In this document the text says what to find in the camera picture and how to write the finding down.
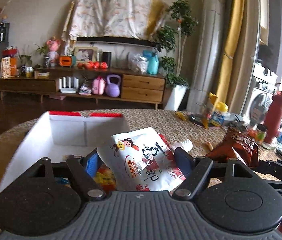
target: metal bolt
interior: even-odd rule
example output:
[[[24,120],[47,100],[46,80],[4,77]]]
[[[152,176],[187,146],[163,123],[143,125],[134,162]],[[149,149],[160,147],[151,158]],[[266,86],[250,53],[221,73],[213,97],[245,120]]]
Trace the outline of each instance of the metal bolt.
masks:
[[[182,188],[182,189],[176,190],[176,194],[179,197],[188,197],[191,195],[191,191],[189,191],[188,189]]]
[[[88,191],[88,196],[89,197],[94,197],[94,198],[98,198],[98,197],[102,197],[103,196],[103,191],[100,189],[92,189]]]

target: purple kettlebell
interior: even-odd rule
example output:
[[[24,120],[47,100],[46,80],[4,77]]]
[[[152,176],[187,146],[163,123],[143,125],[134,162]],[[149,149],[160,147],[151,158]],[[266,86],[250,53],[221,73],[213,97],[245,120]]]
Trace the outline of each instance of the purple kettlebell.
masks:
[[[111,77],[115,77],[118,79],[118,83],[115,84],[115,83],[111,83],[110,82],[110,78]],[[105,88],[105,93],[110,96],[110,97],[113,97],[113,98],[116,98],[120,95],[120,83],[121,83],[121,77],[118,76],[118,75],[108,75],[106,77],[106,82],[107,82],[107,86]]]

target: white cardboard box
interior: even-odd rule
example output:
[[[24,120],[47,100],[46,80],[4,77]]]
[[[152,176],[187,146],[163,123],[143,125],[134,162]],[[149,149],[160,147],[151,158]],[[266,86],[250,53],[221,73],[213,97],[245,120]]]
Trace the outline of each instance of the white cardboard box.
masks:
[[[77,112],[46,112],[19,145],[2,178],[0,192],[42,157],[58,163],[65,155],[87,156],[110,136],[129,131],[121,114],[83,117]]]

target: wooden drawer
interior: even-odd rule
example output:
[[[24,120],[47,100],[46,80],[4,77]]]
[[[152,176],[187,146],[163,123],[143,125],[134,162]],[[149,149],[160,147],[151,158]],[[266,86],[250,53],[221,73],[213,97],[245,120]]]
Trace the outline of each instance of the wooden drawer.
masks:
[[[123,87],[164,90],[165,80],[163,78],[123,75],[122,79]]]
[[[161,103],[163,91],[122,87],[121,98]]]
[[[0,91],[56,92],[54,80],[0,79]]]

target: photo frame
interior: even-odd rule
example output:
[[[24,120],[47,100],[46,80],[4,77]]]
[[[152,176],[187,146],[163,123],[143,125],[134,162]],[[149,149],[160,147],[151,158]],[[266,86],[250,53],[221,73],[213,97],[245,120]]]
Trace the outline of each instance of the photo frame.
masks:
[[[89,61],[97,60],[97,47],[75,47],[74,56],[76,63],[87,63]]]

